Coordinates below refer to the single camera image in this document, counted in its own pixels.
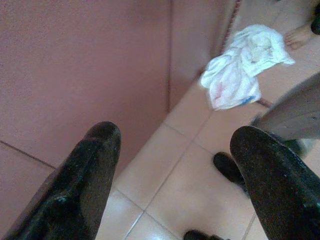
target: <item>crumpled cloth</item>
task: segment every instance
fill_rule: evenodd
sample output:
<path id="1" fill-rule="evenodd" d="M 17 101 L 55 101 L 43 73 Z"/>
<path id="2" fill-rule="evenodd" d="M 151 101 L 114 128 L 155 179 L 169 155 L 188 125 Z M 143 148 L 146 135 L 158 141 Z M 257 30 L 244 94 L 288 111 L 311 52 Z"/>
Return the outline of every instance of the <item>crumpled cloth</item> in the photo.
<path id="1" fill-rule="evenodd" d="M 199 82 L 209 89 L 214 109 L 229 109 L 259 100 L 256 75 L 279 63 L 295 63 L 285 50 L 282 35 L 255 24 L 235 34 L 226 51 L 208 63 Z"/>

